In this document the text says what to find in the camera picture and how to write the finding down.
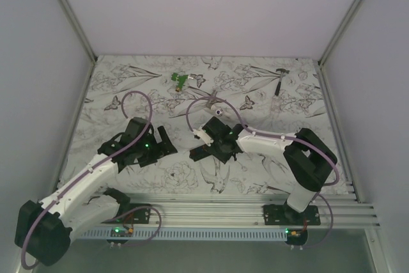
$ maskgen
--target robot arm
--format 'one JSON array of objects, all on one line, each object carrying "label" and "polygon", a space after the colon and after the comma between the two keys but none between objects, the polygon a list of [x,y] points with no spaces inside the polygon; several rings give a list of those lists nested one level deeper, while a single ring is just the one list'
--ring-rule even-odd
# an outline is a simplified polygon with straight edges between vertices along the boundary
[{"label": "robot arm", "polygon": [[118,150],[124,148],[138,136],[146,120],[132,118],[124,133],[105,142],[87,166],[76,174],[62,188],[35,203],[28,201],[19,212],[15,243],[23,246],[28,231],[38,216],[52,203],[55,203],[40,220],[28,242],[27,252],[44,265],[56,263],[68,250],[70,244],[82,233],[96,224],[116,217],[128,210],[130,198],[115,189],[107,189],[104,195],[84,204],[95,191],[114,178],[126,166],[137,163],[143,167],[155,163],[157,159],[176,153],[164,127],[158,131],[162,138],[157,142],[153,127],[144,133],[138,142],[125,151],[97,164]]},{"label": "robot arm", "polygon": [[194,161],[213,155],[223,163],[231,157],[236,160],[237,153],[260,153],[274,156],[287,165],[294,174],[296,184],[287,199],[287,205],[296,212],[303,212],[316,193],[321,190],[332,171],[329,163],[316,152],[298,142],[285,137],[295,137],[319,148],[336,164],[337,158],[330,149],[310,129],[302,128],[297,133],[276,134],[281,139],[263,137],[243,129],[240,124],[232,129],[213,117],[199,129],[194,130],[195,137],[206,144],[190,151]]}]

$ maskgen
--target purple cable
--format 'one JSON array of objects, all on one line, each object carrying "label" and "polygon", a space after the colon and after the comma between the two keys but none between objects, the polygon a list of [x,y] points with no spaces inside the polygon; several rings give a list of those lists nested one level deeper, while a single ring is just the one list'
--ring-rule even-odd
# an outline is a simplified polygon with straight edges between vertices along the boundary
[{"label": "purple cable", "polygon": [[[281,189],[278,189],[278,188],[275,188],[275,187],[268,186],[268,188],[270,190],[277,190],[277,191],[281,191],[281,192],[289,194],[287,191],[284,191],[284,190],[281,190]],[[324,243],[328,239],[328,237],[329,237],[329,235],[330,235],[330,233],[332,231],[332,228],[334,227],[334,213],[332,212],[332,208],[330,206],[330,203],[321,194],[317,193],[316,196],[319,196],[320,198],[322,198],[322,200],[325,202],[325,204],[327,204],[327,207],[330,210],[330,216],[331,216],[330,227],[329,227],[327,233],[325,234],[325,236],[321,239],[321,241],[319,241],[318,243],[315,243],[315,244],[311,244],[310,246],[303,246],[304,249],[310,249],[312,247],[320,246],[322,243]]]},{"label": "purple cable", "polygon": [[[220,101],[220,102],[223,102],[223,103],[227,104],[230,108],[232,108],[232,110],[234,111],[234,113],[237,115],[238,120],[239,120],[240,123],[242,124],[244,130],[250,132],[251,134],[256,134],[257,136],[261,136],[261,137],[272,137],[273,139],[281,139],[281,135],[279,135],[279,134],[268,134],[268,133],[264,133],[264,132],[258,132],[257,130],[251,130],[248,126],[246,126],[246,125],[247,125],[246,122],[245,122],[244,119],[240,116],[240,114],[238,113],[237,109],[236,109],[232,104],[230,104],[227,100],[221,99],[221,98],[216,97],[216,96],[205,96],[205,97],[201,97],[201,98],[198,98],[198,99],[196,99],[196,100],[193,100],[193,101],[190,103],[190,105],[188,106],[188,108],[187,108],[187,110],[186,110],[186,122],[187,122],[187,125],[189,126],[190,131],[193,131],[192,125],[190,124],[190,121],[189,121],[189,111],[190,111],[190,108],[191,108],[196,102],[198,102],[199,100],[209,100],[209,99],[218,100],[218,101]],[[324,183],[324,186],[336,185],[336,184],[339,182],[339,172],[338,172],[337,166],[332,162],[332,160],[331,160],[327,155],[325,155],[325,153],[324,153],[323,151],[321,151],[321,150],[320,150],[319,148],[317,148],[316,146],[314,146],[314,145],[312,145],[312,144],[310,144],[310,143],[308,143],[308,142],[305,142],[304,140],[297,139],[296,137],[285,136],[284,138],[285,138],[286,140],[298,142],[298,143],[301,143],[301,144],[305,145],[306,147],[310,148],[311,150],[314,150],[316,153],[318,153],[320,156],[322,156],[322,157],[329,163],[329,165],[332,167],[332,169],[333,169],[334,172],[335,172],[336,179],[335,179],[333,182]]]},{"label": "purple cable", "polygon": [[135,208],[129,210],[128,212],[125,212],[124,214],[121,214],[121,215],[119,215],[117,217],[114,217],[112,219],[104,221],[105,223],[113,222],[116,219],[121,219],[122,217],[126,217],[129,214],[131,214],[132,212],[135,212],[135,211],[138,211],[138,210],[141,210],[141,209],[151,209],[151,210],[153,210],[154,212],[157,213],[157,215],[159,217],[158,228],[155,230],[155,232],[149,238],[147,238],[147,239],[145,239],[145,240],[143,240],[141,242],[138,242],[138,243],[125,244],[124,246],[143,246],[143,245],[147,244],[149,241],[151,241],[153,238],[155,238],[157,236],[157,234],[159,233],[160,228],[162,227],[162,216],[161,216],[160,212],[156,208],[151,207],[151,206],[140,206],[140,207],[135,207]]},{"label": "purple cable", "polygon": [[[149,125],[150,125],[151,120],[152,120],[153,107],[152,107],[151,100],[149,99],[149,97],[148,97],[145,93],[143,93],[143,92],[141,92],[141,91],[129,91],[128,93],[126,93],[126,94],[123,96],[122,101],[121,101],[121,110],[122,110],[122,113],[123,113],[123,115],[125,116],[125,118],[128,118],[128,116],[127,116],[127,114],[125,113],[125,110],[124,110],[124,108],[123,108],[123,103],[124,103],[125,99],[126,99],[129,95],[131,95],[131,94],[133,94],[133,93],[137,93],[137,94],[142,95],[142,96],[143,96],[144,98],[146,98],[147,101],[148,101],[150,110],[149,110],[149,116],[148,116],[148,121],[146,122],[146,125],[143,127],[141,133],[140,133],[131,143],[129,143],[128,145],[126,145],[124,148],[118,150],[117,152],[114,152],[112,155],[110,155],[110,156],[108,156],[108,157],[102,159],[101,161],[98,161],[96,164],[94,164],[93,166],[91,166],[91,169],[92,169],[92,170],[96,169],[98,166],[104,164],[104,163],[107,162],[108,160],[111,160],[113,157],[119,155],[120,153],[124,152],[125,150],[127,150],[128,148],[130,148],[131,146],[133,146],[136,142],[138,142],[138,140],[139,140],[140,138],[142,138],[142,136],[144,135],[144,133],[145,133],[145,132],[147,131],[147,129],[149,128]],[[90,171],[87,170],[87,171],[83,172],[83,174],[81,174],[80,176],[78,176],[75,180],[73,180],[72,183],[70,183],[63,191],[61,191],[61,193],[57,196],[57,199],[60,200],[70,189],[72,189],[72,187],[73,187],[74,185],[76,185],[78,182],[80,182],[80,181],[81,181],[86,175],[88,175],[89,173],[90,173]],[[36,218],[36,220],[34,221],[33,225],[31,225],[29,231],[27,232],[26,239],[24,239],[24,243],[23,243],[22,250],[21,250],[21,265],[22,265],[22,267],[23,267],[25,270],[31,270],[31,269],[35,268],[35,267],[38,265],[38,261],[36,261],[35,264],[34,264],[34,265],[31,265],[31,266],[29,266],[29,265],[27,264],[27,262],[26,262],[26,253],[27,253],[28,242],[30,241],[31,235],[33,234],[33,232],[34,232],[35,228],[37,227],[38,223],[40,222],[40,220],[45,216],[45,214],[46,214],[56,203],[57,203],[56,201],[52,201],[52,202],[50,203],[50,205],[47,206],[47,208],[45,208],[45,209],[41,212],[41,214]]]}]

